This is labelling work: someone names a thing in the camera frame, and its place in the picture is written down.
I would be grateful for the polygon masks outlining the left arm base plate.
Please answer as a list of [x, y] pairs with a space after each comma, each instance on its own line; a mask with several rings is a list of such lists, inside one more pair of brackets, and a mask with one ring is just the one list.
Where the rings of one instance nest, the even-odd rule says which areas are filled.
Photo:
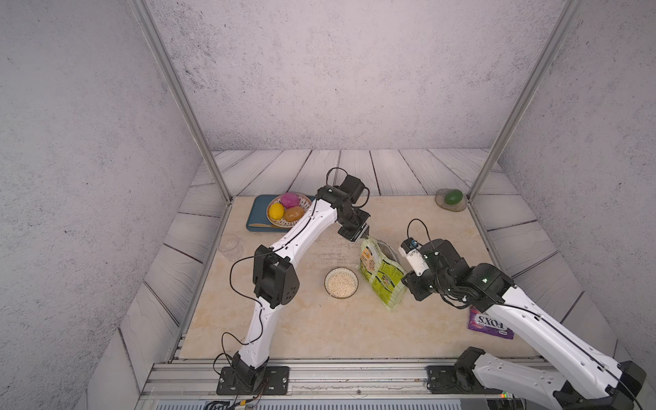
[[217, 396], [285, 396], [289, 388], [289, 367], [263, 367], [238, 370], [223, 367], [216, 388]]

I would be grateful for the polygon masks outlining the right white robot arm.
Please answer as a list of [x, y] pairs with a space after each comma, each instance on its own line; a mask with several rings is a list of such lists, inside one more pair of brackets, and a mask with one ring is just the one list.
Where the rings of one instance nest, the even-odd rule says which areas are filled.
[[618, 362], [579, 338], [536, 305], [495, 266], [469, 266], [448, 240], [419, 244], [409, 237], [399, 251], [411, 266], [403, 285], [421, 302], [432, 294], [458, 308], [475, 308], [500, 321], [553, 366], [548, 372], [502, 360], [481, 348], [465, 350], [431, 391], [495, 390], [549, 409], [635, 409], [646, 379], [631, 360]]

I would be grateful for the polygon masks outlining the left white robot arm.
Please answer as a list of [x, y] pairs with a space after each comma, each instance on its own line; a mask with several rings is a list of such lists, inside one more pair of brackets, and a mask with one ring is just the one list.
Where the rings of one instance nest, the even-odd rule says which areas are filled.
[[255, 390], [263, 381], [280, 313], [300, 289], [296, 267], [304, 254], [335, 223], [340, 225], [338, 234], [350, 242], [368, 233], [370, 215], [356, 204], [367, 190], [363, 182], [351, 175], [339, 186], [321, 187], [299, 222], [273, 245], [259, 246], [251, 257], [254, 313], [245, 340], [229, 359], [237, 380], [249, 389]]

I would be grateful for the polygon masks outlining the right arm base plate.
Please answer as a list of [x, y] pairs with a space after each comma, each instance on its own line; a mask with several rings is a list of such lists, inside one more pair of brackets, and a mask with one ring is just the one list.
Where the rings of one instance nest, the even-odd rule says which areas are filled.
[[484, 387], [471, 369], [454, 366], [429, 366], [426, 387], [432, 394], [500, 395], [499, 389]]

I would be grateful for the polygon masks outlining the green oats bag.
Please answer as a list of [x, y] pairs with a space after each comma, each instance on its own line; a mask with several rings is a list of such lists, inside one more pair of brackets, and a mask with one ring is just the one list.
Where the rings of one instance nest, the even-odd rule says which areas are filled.
[[365, 239], [360, 246], [360, 273], [388, 311], [401, 303], [407, 290], [402, 278], [407, 271], [391, 246], [373, 237]]

